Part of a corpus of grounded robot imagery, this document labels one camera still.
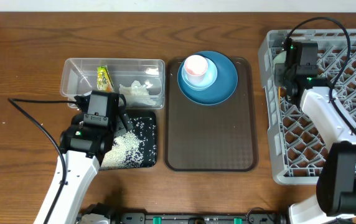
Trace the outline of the mint green bowl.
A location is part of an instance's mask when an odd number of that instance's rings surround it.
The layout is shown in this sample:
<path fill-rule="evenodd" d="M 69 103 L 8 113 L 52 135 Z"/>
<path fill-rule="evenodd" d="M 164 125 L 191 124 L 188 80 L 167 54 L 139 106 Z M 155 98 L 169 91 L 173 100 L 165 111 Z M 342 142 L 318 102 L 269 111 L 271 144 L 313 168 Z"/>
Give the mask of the mint green bowl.
<path fill-rule="evenodd" d="M 286 61 L 286 51 L 282 51 L 273 59 L 273 65 L 282 64 Z"/>

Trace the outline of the wooden chopstick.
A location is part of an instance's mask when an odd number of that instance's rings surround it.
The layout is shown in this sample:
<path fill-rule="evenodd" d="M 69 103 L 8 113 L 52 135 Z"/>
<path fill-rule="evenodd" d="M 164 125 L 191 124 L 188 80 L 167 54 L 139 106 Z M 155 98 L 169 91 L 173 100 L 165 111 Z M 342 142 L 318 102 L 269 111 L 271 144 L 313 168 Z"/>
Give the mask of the wooden chopstick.
<path fill-rule="evenodd" d="M 278 87 L 278 104 L 280 105 L 281 102 L 281 87 Z"/>

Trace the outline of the green snack wrapper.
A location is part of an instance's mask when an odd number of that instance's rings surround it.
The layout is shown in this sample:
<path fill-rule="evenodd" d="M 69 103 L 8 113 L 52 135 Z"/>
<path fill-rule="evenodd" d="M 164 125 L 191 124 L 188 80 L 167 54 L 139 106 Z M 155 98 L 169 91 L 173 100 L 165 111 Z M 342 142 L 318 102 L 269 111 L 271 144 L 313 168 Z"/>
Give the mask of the green snack wrapper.
<path fill-rule="evenodd" d="M 99 66 L 97 68 L 97 90 L 114 92 L 113 82 L 109 74 L 107 66 Z"/>

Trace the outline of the white tissue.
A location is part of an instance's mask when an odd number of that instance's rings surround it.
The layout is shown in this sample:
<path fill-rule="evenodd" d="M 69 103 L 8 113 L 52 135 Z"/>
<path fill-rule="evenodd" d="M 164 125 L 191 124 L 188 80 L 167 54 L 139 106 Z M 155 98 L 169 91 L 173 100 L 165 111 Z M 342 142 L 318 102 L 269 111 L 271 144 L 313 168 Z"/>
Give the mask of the white tissue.
<path fill-rule="evenodd" d="M 131 86 L 119 85 L 119 93 L 123 94 L 128 106 L 155 106 L 156 101 L 151 99 L 151 96 L 146 89 L 146 85 L 140 84 L 135 80 Z"/>

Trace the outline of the dark blue plate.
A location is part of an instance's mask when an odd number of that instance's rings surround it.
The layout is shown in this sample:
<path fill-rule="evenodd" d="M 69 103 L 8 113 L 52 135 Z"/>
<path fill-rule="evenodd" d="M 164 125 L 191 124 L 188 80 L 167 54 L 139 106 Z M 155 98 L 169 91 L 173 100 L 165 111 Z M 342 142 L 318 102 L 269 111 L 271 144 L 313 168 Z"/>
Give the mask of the dark blue plate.
<path fill-rule="evenodd" d="M 184 81 L 184 63 L 177 71 L 177 82 L 181 92 L 194 103 L 200 105 L 217 105 L 231 97 L 238 85 L 238 72 L 233 62 L 224 54 L 215 51 L 200 51 L 201 55 L 214 63 L 217 71 L 216 80 L 205 90 L 193 90 Z"/>

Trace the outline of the light blue bowl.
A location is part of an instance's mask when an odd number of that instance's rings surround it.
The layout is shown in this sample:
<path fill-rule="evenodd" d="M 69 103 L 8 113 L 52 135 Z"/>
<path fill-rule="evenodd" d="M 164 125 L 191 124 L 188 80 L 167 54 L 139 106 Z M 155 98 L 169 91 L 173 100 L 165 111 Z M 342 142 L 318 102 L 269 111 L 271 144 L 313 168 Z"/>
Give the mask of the light blue bowl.
<path fill-rule="evenodd" d="M 217 79 L 217 68 L 216 65 L 208 58 L 206 58 L 208 62 L 208 69 L 204 75 L 204 79 L 199 84 L 192 84 L 188 81 L 186 73 L 184 71 L 184 65 L 181 68 L 183 81 L 193 90 L 202 91 L 210 87 Z"/>

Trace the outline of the pink cup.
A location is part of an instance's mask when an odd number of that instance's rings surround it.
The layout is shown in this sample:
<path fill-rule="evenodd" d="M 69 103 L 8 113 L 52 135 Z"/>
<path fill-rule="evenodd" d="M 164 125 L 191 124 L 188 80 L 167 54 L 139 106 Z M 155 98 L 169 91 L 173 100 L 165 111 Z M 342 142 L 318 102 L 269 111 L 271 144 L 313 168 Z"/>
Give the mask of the pink cup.
<path fill-rule="evenodd" d="M 199 84 L 203 79 L 208 69 L 208 62 L 201 55 L 191 55 L 184 62 L 184 71 L 188 81 L 192 84 Z"/>

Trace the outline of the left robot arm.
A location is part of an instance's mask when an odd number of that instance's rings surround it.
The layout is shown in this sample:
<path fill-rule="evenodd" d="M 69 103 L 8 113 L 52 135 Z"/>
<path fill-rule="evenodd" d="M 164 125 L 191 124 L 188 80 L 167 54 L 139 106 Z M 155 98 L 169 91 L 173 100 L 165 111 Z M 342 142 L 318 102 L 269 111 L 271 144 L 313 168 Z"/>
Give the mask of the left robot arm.
<path fill-rule="evenodd" d="M 122 94 L 93 90 L 75 99 L 81 112 L 60 135 L 61 157 L 36 223 L 75 223 L 87 189 L 114 139 L 133 127 Z"/>

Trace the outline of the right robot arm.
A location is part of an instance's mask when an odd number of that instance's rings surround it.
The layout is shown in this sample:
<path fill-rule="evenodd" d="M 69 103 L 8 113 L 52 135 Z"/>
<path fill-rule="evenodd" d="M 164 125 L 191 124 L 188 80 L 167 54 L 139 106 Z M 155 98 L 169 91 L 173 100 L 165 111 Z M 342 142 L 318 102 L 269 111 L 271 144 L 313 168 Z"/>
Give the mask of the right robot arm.
<path fill-rule="evenodd" d="M 289 207 L 290 223 L 329 223 L 356 217 L 356 122 L 335 96 L 334 84 L 319 78 L 318 44 L 284 41 L 286 59 L 274 66 L 275 80 L 313 122 L 329 155 L 316 194 Z"/>

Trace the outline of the clear plastic waste bin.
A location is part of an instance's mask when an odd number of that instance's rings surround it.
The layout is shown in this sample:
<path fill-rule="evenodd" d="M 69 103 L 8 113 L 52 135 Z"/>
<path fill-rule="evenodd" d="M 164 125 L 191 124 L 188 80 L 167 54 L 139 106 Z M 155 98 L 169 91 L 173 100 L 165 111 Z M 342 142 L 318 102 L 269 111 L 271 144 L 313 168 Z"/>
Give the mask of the clear plastic waste bin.
<path fill-rule="evenodd" d="M 69 100 L 97 89 L 97 68 L 107 66 L 114 92 L 119 85 L 131 86 L 135 80 L 146 85 L 155 106 L 128 106 L 130 109 L 156 110 L 164 106 L 165 63 L 161 59 L 142 58 L 69 58 L 63 68 L 60 94 Z"/>

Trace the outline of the grey dishwasher rack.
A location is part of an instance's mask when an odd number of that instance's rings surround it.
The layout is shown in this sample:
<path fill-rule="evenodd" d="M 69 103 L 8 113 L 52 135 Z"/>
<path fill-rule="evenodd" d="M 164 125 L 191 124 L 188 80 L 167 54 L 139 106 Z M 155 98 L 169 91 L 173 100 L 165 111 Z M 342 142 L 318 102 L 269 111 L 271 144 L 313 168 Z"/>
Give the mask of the grey dishwasher rack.
<path fill-rule="evenodd" d="M 335 86 L 340 102 L 356 122 L 356 29 L 348 31 L 351 53 L 340 29 L 296 30 L 292 39 L 318 44 L 318 75 L 333 80 L 341 68 L 344 73 Z M 271 30 L 258 51 L 261 83 L 266 93 L 269 128 L 267 130 L 273 179 L 281 185 L 314 185 L 328 151 L 311 120 L 289 102 L 274 84 L 273 59 L 283 51 L 287 30 Z"/>

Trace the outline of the brown serving tray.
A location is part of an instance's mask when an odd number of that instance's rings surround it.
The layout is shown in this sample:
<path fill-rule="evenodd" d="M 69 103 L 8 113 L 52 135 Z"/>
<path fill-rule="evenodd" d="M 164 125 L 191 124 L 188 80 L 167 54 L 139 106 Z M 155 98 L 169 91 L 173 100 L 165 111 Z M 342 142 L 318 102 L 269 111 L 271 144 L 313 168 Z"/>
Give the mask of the brown serving tray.
<path fill-rule="evenodd" d="M 182 58 L 169 64 L 164 161 L 174 171 L 248 172 L 258 163 L 251 67 L 231 58 L 238 86 L 226 101 L 204 106 L 181 92 L 177 72 Z"/>

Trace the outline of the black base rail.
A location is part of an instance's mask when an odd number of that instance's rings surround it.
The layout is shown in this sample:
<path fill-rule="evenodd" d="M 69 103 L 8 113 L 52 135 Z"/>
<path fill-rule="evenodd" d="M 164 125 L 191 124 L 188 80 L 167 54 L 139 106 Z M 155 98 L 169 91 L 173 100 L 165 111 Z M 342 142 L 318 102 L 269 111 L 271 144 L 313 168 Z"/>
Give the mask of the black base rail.
<path fill-rule="evenodd" d="M 285 224 L 286 215 L 272 213 L 262 208 L 252 208 L 239 214 L 218 213 L 148 213 L 144 210 L 116 210 L 98 203 L 82 211 L 74 221 L 76 224 Z"/>

